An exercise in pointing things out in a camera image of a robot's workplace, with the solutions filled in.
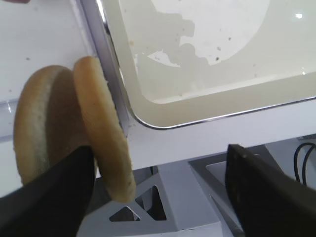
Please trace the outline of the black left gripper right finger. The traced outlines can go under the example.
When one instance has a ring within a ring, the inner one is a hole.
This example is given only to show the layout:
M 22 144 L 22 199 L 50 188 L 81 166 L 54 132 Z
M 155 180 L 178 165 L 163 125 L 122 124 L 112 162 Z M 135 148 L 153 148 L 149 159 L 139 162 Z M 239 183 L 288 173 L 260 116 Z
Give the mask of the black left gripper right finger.
M 247 237 L 314 237 L 316 191 L 249 149 L 227 149 L 226 191 Z

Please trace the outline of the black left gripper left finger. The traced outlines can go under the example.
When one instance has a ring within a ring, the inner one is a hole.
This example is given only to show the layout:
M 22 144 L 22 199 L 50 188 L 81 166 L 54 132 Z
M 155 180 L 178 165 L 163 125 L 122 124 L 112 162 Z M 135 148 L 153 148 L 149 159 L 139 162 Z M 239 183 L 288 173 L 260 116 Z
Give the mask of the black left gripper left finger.
M 81 146 L 0 199 L 2 237 L 75 237 L 95 182 L 93 152 Z

